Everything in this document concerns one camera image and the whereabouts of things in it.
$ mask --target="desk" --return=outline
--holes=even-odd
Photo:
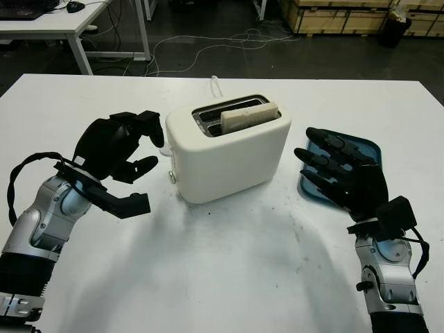
[[[85,4],[97,0],[84,0]],[[102,3],[92,3],[75,13],[66,10],[55,10],[38,17],[33,21],[0,21],[0,39],[5,40],[68,40],[71,50],[76,58],[77,65],[82,74],[92,75],[87,56],[138,58],[150,60],[148,37],[146,35],[141,0],[135,0],[137,19],[142,37],[144,52],[85,52],[80,41],[80,34],[91,22],[106,9],[112,0]]]
[[[148,192],[152,212],[119,220],[97,207],[74,228],[46,290],[37,326],[74,332],[371,333],[352,225],[340,210],[296,191],[305,128],[369,138],[382,149],[391,198],[407,197],[430,262],[416,282],[430,332],[443,332],[444,108],[418,82],[220,80],[225,96],[259,92],[293,123],[272,181],[203,205],[169,182],[168,159],[149,139],[132,156],[160,163],[133,185],[106,180],[116,196]],[[87,126],[122,111],[160,112],[212,99],[210,79],[24,75],[0,99],[0,244],[10,232],[11,169],[36,151],[71,157]],[[52,176],[53,162],[27,166],[17,212]],[[412,267],[420,257],[413,246]]]

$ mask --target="toaster power cord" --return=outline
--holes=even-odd
[[[219,95],[220,95],[220,96],[217,96],[217,95],[214,93],[214,90],[213,90],[213,83],[216,85],[217,90],[219,91]],[[211,93],[213,94],[213,97],[214,97],[214,98],[217,99],[218,97],[223,97],[222,89],[221,89],[221,86],[219,85],[219,78],[218,78],[217,76],[215,76],[215,75],[211,75],[210,89],[211,89]]]

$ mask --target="laptop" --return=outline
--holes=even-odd
[[[54,9],[60,0],[0,0],[0,20],[33,20]]]

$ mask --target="blue tray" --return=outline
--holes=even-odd
[[[343,139],[346,139],[349,142],[357,145],[359,147],[359,150],[363,154],[372,157],[382,168],[381,148],[375,142],[372,142],[367,139],[362,139],[360,137],[353,137],[351,135],[333,132],[332,130],[324,130],[324,131],[328,132],[329,134],[342,137]],[[325,155],[328,157],[330,156],[329,153],[320,149],[316,144],[314,144],[311,141],[309,141],[308,143],[307,150],[318,155]],[[306,164],[304,164],[302,170],[310,170],[316,172],[315,168],[308,166]],[[302,195],[308,196],[309,198],[315,201],[318,201],[320,203],[325,203],[327,205],[336,206],[336,204],[333,203],[329,198],[320,193],[317,187],[315,187],[313,184],[310,183],[310,181],[308,181],[305,177],[302,176],[300,177],[300,190]]]

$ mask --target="white toaster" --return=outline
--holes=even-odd
[[[227,134],[221,128],[222,112],[264,108],[263,104],[271,105],[268,103],[262,95],[218,99],[207,106],[175,110],[166,117],[170,176],[186,201],[205,203],[274,176],[291,125],[289,113],[276,109],[272,119],[247,123],[247,128]]]

